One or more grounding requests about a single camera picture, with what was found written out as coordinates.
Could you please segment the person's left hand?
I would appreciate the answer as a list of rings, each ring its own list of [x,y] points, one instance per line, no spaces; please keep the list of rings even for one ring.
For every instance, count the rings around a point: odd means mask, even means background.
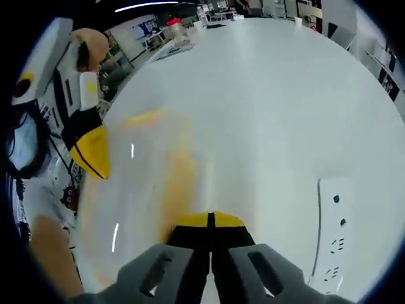
[[[98,71],[99,63],[109,50],[107,36],[92,28],[80,28],[71,33],[72,41],[79,43],[77,70],[80,72]]]

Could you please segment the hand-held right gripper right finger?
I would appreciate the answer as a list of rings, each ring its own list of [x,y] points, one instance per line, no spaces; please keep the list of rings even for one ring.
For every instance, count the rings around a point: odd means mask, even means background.
[[[241,219],[211,213],[211,269],[221,303],[305,303],[302,271],[265,244]]]

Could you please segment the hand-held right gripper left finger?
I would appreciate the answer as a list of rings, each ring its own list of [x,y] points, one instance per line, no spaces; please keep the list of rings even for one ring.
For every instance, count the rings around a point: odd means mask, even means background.
[[[119,303],[200,303],[209,273],[211,214],[194,213],[157,244],[122,267]]]

